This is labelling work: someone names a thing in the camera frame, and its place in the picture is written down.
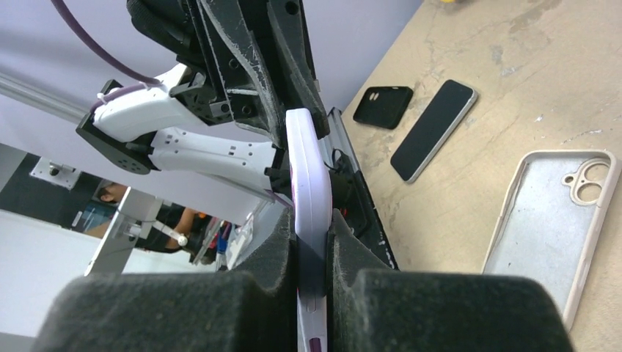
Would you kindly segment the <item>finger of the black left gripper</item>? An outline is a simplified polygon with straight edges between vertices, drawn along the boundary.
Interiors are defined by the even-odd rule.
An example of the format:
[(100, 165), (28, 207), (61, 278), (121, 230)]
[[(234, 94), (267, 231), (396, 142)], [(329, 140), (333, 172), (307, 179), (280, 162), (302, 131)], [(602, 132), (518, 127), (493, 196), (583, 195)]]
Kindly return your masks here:
[(306, 108), (322, 139), (330, 127), (316, 84), (304, 6), (301, 1), (268, 1), (267, 14), (285, 80), (285, 108)]
[(237, 1), (198, 1), (234, 123), (287, 147), (285, 113)]

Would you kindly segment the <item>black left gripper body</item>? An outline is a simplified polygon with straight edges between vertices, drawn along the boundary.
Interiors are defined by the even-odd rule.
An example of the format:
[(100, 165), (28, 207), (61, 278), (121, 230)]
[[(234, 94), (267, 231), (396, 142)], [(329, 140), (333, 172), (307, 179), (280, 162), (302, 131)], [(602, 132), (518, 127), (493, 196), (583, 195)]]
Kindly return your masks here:
[(243, 122), (226, 97), (197, 1), (127, 1), (134, 28), (186, 66), (170, 96), (207, 125)]

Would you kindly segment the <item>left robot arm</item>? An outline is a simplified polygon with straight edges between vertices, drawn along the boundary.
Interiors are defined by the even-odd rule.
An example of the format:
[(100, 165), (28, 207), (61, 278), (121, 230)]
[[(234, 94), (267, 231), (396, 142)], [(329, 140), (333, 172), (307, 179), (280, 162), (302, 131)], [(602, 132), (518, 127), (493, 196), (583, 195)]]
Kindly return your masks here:
[(128, 1), (134, 28), (176, 65), (109, 80), (76, 129), (134, 174), (194, 172), (256, 197), (290, 196), (286, 114), (329, 135), (301, 1)]

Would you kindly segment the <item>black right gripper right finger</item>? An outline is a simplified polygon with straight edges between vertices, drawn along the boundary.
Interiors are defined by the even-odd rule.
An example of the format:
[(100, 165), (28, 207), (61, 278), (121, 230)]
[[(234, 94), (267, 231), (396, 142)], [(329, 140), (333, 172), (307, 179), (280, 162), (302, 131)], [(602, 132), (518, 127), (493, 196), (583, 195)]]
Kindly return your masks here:
[(329, 231), (331, 351), (572, 351), (549, 294), (515, 276), (391, 269), (340, 212)]

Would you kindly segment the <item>beige phone case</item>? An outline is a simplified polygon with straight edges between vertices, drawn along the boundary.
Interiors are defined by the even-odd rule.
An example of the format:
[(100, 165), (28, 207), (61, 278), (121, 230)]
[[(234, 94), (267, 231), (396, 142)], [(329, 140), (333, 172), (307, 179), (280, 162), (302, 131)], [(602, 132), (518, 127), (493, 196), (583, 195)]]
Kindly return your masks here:
[(541, 284), (570, 330), (621, 175), (606, 150), (536, 150), (519, 162), (483, 274)]

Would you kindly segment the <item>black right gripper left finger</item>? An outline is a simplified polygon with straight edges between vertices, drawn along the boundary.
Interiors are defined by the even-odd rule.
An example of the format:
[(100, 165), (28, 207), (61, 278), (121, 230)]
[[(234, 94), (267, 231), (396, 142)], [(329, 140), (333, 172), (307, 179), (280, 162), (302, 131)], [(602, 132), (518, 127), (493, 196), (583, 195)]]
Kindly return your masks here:
[(295, 351), (293, 212), (230, 271), (93, 274), (55, 298), (34, 351)]

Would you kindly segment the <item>lilac phone case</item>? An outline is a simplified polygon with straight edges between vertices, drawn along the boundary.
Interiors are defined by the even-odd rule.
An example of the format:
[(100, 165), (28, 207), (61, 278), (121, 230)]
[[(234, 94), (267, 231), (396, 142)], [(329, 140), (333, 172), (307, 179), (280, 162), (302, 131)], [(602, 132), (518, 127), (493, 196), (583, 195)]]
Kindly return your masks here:
[(327, 351), (326, 242), (332, 223), (332, 187), (310, 111), (290, 109), (285, 122), (298, 242), (301, 335), (305, 351)]

